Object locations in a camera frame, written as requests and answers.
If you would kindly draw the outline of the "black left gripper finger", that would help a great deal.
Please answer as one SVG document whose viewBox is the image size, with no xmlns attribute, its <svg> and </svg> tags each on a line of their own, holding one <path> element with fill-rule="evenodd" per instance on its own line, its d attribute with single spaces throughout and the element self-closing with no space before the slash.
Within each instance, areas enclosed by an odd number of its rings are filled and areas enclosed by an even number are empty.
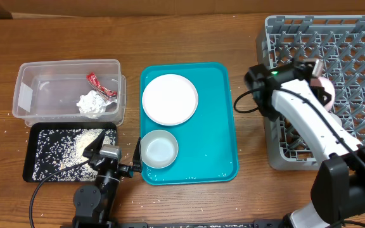
<svg viewBox="0 0 365 228">
<path fill-rule="evenodd" d="M 139 137 L 136 144 L 133 158 L 132 158 L 132 170 L 134 172 L 142 172 L 142 161 L 141 161 L 141 138 Z"/>
<path fill-rule="evenodd" d="M 85 147 L 82 155 L 86 158 L 92 158 L 93 155 L 98 155 L 100 149 L 102 148 L 105 136 L 106 136 L 106 131 L 102 130 L 101 133 L 98 135 L 98 137 L 93 142 L 91 142 L 87 147 Z"/>
</svg>

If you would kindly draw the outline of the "white tissue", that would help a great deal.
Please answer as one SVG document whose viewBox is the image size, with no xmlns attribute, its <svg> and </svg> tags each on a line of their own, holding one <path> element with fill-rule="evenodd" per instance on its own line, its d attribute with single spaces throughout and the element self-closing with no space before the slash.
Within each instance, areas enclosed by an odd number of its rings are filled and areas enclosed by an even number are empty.
<svg viewBox="0 0 365 228">
<path fill-rule="evenodd" d="M 81 114 L 91 119 L 98 119 L 106 111 L 106 107 L 117 102 L 117 99 L 107 100 L 95 90 L 89 91 L 86 95 L 81 95 L 76 106 Z"/>
</svg>

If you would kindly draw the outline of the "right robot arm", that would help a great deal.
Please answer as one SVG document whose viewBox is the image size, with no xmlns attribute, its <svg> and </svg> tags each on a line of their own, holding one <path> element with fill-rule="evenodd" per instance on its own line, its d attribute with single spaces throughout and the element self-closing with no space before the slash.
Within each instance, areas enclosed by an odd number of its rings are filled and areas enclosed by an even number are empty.
<svg viewBox="0 0 365 228">
<path fill-rule="evenodd" d="M 365 213 L 365 146 L 329 114 L 310 82 L 324 64 L 319 59 L 268 69 L 249 68 L 244 81 L 257 110 L 273 121 L 284 116 L 320 165 L 310 203 L 285 215 L 280 227 L 341 227 Z"/>
</svg>

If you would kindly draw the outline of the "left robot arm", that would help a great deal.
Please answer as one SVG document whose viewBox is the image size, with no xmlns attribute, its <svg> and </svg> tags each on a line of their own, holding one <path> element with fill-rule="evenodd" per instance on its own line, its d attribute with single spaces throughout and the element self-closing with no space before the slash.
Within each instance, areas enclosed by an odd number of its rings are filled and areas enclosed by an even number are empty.
<svg viewBox="0 0 365 228">
<path fill-rule="evenodd" d="M 133 177 L 142 172 L 141 141 L 138 140 L 131 165 L 122 164 L 120 146 L 104 143 L 105 132 L 91 142 L 83 151 L 88 165 L 97 175 L 93 185 L 85 185 L 76 190 L 73 201 L 75 217 L 73 227 L 122 227 L 111 217 L 116 192 L 121 178 Z"/>
</svg>

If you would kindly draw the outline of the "white cup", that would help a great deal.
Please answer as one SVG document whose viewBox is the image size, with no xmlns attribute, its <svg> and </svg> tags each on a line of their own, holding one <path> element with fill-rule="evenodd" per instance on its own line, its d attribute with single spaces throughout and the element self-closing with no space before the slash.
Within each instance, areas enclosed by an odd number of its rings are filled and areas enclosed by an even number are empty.
<svg viewBox="0 0 365 228">
<path fill-rule="evenodd" d="M 334 113 L 330 113 L 331 117 L 337 122 L 338 125 L 343 126 L 342 120 Z"/>
</svg>

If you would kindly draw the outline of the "red snack wrapper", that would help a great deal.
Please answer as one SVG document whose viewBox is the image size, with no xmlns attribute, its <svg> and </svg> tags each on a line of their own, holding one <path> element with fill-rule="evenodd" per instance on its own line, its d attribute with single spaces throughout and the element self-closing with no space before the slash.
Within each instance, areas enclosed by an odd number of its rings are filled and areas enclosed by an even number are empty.
<svg viewBox="0 0 365 228">
<path fill-rule="evenodd" d="M 117 97 L 117 92 L 111 91 L 103 87 L 94 73 L 88 74 L 86 76 L 86 79 L 89 82 L 89 84 L 96 90 L 96 92 L 98 92 L 105 99 L 112 99 Z"/>
</svg>

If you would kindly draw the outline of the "white bowl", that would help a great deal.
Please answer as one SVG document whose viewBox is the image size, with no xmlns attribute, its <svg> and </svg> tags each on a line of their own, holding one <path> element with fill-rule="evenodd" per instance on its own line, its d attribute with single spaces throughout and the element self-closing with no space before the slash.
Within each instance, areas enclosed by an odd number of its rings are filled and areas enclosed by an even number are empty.
<svg viewBox="0 0 365 228">
<path fill-rule="evenodd" d="M 311 80 L 310 87 L 312 86 L 322 87 L 325 92 L 331 95 L 331 99 L 324 105 L 324 108 L 330 111 L 335 102 L 335 88 L 331 81 L 325 77 L 319 77 Z"/>
</svg>

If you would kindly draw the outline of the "large white plate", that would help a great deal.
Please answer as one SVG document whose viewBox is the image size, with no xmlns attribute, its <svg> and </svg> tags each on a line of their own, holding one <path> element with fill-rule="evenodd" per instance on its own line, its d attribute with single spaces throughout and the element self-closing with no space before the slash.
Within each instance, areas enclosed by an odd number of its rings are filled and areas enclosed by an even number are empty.
<svg viewBox="0 0 365 228">
<path fill-rule="evenodd" d="M 196 87 L 186 77 L 165 74 L 156 77 L 144 88 L 141 100 L 145 114 L 152 121 L 173 126 L 193 116 L 199 97 Z"/>
</svg>

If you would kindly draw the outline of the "grey bowl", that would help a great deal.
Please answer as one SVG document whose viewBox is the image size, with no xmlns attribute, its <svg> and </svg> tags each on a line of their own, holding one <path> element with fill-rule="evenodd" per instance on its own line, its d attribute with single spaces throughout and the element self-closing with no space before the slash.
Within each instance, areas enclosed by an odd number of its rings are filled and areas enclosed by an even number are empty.
<svg viewBox="0 0 365 228">
<path fill-rule="evenodd" d="M 165 168 L 177 158 L 177 139 L 166 130 L 153 130 L 141 139 L 141 159 L 151 168 Z"/>
</svg>

